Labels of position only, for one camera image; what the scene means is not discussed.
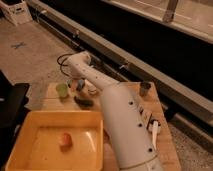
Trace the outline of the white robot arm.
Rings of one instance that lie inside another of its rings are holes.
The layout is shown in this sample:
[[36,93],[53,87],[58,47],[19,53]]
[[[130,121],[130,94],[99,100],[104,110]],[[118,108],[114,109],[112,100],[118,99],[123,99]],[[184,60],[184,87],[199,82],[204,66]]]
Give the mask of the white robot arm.
[[67,61],[73,80],[84,78],[101,91],[104,125],[119,171],[164,171],[130,89],[92,68],[87,51],[71,55]]

